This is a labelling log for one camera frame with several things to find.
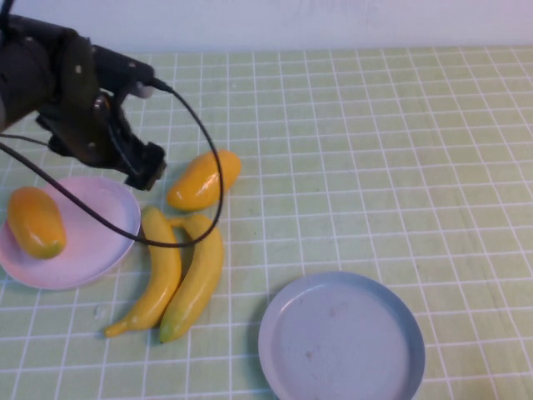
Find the white wall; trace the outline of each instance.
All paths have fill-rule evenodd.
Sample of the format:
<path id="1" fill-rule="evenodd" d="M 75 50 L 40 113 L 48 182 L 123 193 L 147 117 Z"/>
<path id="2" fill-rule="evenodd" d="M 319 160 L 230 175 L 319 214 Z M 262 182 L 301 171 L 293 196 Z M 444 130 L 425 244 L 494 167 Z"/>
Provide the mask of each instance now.
<path id="1" fill-rule="evenodd" d="M 129 52 L 533 43 L 533 0 L 17 0 L 13 11 Z"/>

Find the toy banana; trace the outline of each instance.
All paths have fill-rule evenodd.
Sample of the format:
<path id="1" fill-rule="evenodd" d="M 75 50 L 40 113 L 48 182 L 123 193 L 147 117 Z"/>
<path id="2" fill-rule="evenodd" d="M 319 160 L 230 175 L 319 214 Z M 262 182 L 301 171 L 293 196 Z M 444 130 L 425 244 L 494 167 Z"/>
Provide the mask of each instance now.
<path id="1" fill-rule="evenodd" d="M 142 230 L 147 239 L 176 243 L 167 218 L 156 207 L 142 212 Z M 120 321 L 105 330 L 108 338 L 126 331 L 153 328 L 160 320 L 182 276 L 182 259 L 178 248 L 148 246 L 152 274 L 147 289 Z"/>
<path id="2" fill-rule="evenodd" d="M 202 214 L 172 218 L 169 222 L 174 228 L 183 228 L 192 239 L 211 225 L 211 220 Z M 222 235 L 216 227 L 194 247 L 189 271 L 163 314 L 159 327 L 162 343 L 178 339 L 200 317 L 220 281 L 223 263 Z"/>

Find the plate rim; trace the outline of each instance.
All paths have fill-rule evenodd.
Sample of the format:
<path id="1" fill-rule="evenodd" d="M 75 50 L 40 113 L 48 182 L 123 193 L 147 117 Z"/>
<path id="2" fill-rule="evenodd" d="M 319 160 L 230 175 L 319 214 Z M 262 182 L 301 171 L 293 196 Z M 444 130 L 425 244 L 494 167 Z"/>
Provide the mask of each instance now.
<path id="1" fill-rule="evenodd" d="M 394 303 L 396 304 L 394 308 L 397 308 L 397 307 L 403 308 L 402 311 L 407 313 L 410 319 L 408 323 L 415 329 L 416 342 L 420 344 L 420 346 L 417 346 L 417 350 L 421 352 L 420 353 L 421 373 L 420 373 L 420 376 L 416 377 L 415 379 L 416 389 L 412 393 L 412 397 L 410 399 L 401 399 L 401 400 L 412 400 L 413 398 L 416 398 L 416 394 L 420 391 L 421 384 L 423 382 L 424 376 L 426 375 L 427 358 L 426 358 L 426 344 L 424 341 L 424 337 L 422 335 L 420 325 L 418 324 L 415 318 L 415 315 L 407 307 L 405 302 L 401 300 L 401 298 L 399 298 L 398 295 L 396 295 L 392 290 L 390 290 L 384 284 L 381 284 L 378 281 L 371 279 L 369 277 L 366 277 L 364 275 L 361 275 L 355 272 L 348 272 L 348 271 L 314 272 L 314 273 L 299 277 L 289 282 L 285 287 L 283 287 L 268 304 L 266 311 L 263 313 L 263 316 L 262 316 L 257 342 L 258 342 L 259 363 L 261 365 L 262 372 L 271 390 L 281 400 L 301 400 L 300 398 L 291 397 L 291 396 L 280 397 L 281 395 L 286 395 L 286 392 L 285 392 L 285 388 L 281 385 L 280 380 L 277 379 L 277 377 L 275 376 L 277 363 L 272 359 L 272 357 L 268 355 L 268 353 L 271 350 L 271 346 L 268 346 L 268 342 L 269 342 L 269 339 L 271 339 L 271 335 L 267 336 L 267 329 L 277 322 L 277 320 L 280 317 L 281 310 L 284 307 L 286 307 L 289 303 L 291 303 L 296 298 L 298 298 L 300 295 L 302 295 L 306 290 L 315 288 L 321 285 L 321 283 L 331 284 L 331 281 L 334 282 L 334 279 L 331 279 L 331 277 L 333 278 L 347 277 L 354 281 L 358 280 L 359 284 L 357 286 L 360 286 L 361 283 L 370 285 L 370 287 L 373 287 L 375 288 L 375 290 L 377 289 L 378 291 L 382 291 L 383 293 L 386 293 L 386 295 L 389 298 L 393 299 Z M 371 292 L 372 294 L 383 299 L 382 296 L 379 296 L 379 294 L 375 294 L 374 291 L 371 291 Z M 390 300 L 389 301 L 383 300 L 383 302 L 388 307 L 391 306 Z"/>
<path id="2" fill-rule="evenodd" d="M 75 182 L 75 181 L 93 181 L 93 182 L 104 182 L 104 183 L 107 183 L 107 184 L 111 184 L 113 186 L 115 186 L 118 190 L 122 191 L 124 194 L 125 194 L 125 198 L 129 198 L 131 200 L 131 205 L 134 205 L 135 207 L 132 207 L 132 210 L 134 211 L 134 214 L 132 213 L 131 215 L 131 219 L 135 219 L 134 221 L 134 228 L 136 230 L 136 232 L 134 233 L 138 233 L 139 232 L 139 229 L 140 229 L 140 226 L 141 226 L 141 207 L 140 207 L 140 204 L 137 200 L 137 198 L 134 196 L 134 194 L 127 190 L 123 185 L 121 185 L 121 183 L 109 178 L 109 177 L 91 177 L 91 176 L 87 176 L 87 175 L 82 175 L 82 176 L 77 176 L 77 177 L 63 177 L 63 178 L 59 178 L 57 179 L 57 182 L 61 183 L 63 186 L 66 186 L 65 183 L 69 183 L 69 182 Z M 45 190 L 45 191 L 48 191 L 50 189 L 54 189 L 56 190 L 51 184 L 47 183 L 46 186 L 44 187 L 40 187 L 41 189 Z M 7 230 L 10 230 L 9 229 L 9 226 L 7 225 L 7 218 L 3 221 L 2 225 L 0 225 L 0 231 L 4 230 L 4 229 L 7 229 Z M 72 289 L 75 289 L 75 288 L 81 288 L 81 287 L 84 287 L 84 286 L 87 286 L 88 284 L 90 283 L 94 283 L 95 281 L 97 281 L 98 279 L 102 278 L 105 274 L 111 272 L 111 270 L 113 270 L 116 266 L 118 266 L 118 264 L 126 257 L 126 255 L 129 254 L 130 250 L 132 249 L 132 246 L 133 244 L 135 243 L 135 241 L 131 240 L 131 239 L 128 239 L 128 238 L 124 238 L 124 251 L 122 252 L 122 254 L 117 257 L 117 259 L 109 264 L 108 267 L 105 267 L 102 269 L 102 271 L 98 272 L 98 273 L 95 273 L 93 275 L 91 275 L 90 277 L 86 277 L 84 278 L 83 280 L 79 280 L 75 283 L 70 283 L 70 284 L 66 284 L 66 285 L 46 285 L 46 286 L 43 286 L 43 285 L 35 285 L 35 284 L 32 284 L 32 283 L 29 283 L 29 282 L 25 282 L 23 279 L 20 279 L 19 277 L 15 277 L 14 275 L 12 275 L 12 270 L 11 270 L 11 266 L 12 266 L 12 262 L 6 262 L 6 259 L 4 257 L 4 251 L 1 250 L 0 248 L 0 263 L 2 263 L 2 265 L 0 265 L 0 268 L 3 269 L 3 271 L 15 282 L 17 283 L 20 283 L 28 288 L 34 288 L 34 289 L 40 289 L 40 290 L 49 290 L 49 291 L 67 291 L 67 290 L 72 290 Z"/>

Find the table surface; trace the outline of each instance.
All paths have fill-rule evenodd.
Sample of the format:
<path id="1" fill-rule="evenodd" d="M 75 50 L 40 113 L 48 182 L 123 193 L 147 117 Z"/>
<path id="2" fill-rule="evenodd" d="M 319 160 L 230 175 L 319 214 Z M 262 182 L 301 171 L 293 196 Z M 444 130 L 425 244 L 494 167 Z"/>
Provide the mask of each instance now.
<path id="1" fill-rule="evenodd" d="M 222 280 L 188 335 L 162 346 L 157 331 L 102 338 L 146 286 L 144 247 L 78 290 L 2 272 L 2 398 L 272 399 L 257 357 L 267 304 L 295 278 L 339 269 L 384 283 L 415 314 L 418 399 L 533 398 L 533 48 L 137 57 L 242 158 L 220 224 Z M 169 162 L 134 193 L 174 213 L 164 193 L 207 145 L 166 94 L 126 108 Z M 11 133 L 47 137 L 32 119 Z M 122 180 L 10 143 L 55 178 Z M 42 181 L 6 156 L 0 168 L 5 217 L 14 188 Z"/>

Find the banana stem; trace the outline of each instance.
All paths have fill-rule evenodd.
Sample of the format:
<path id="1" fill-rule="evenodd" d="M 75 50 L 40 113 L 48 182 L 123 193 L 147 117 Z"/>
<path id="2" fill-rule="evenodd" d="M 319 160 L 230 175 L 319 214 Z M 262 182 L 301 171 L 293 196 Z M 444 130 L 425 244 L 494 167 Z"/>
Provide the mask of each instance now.
<path id="1" fill-rule="evenodd" d="M 181 228 L 185 220 L 183 218 L 168 218 L 168 223 L 173 228 Z"/>
<path id="2" fill-rule="evenodd" d="M 106 335 L 106 338 L 113 338 L 122 333 L 125 333 L 126 330 L 127 330 L 127 322 L 125 320 L 122 320 L 117 323 L 114 323 L 110 327 L 107 327 L 104 334 Z"/>

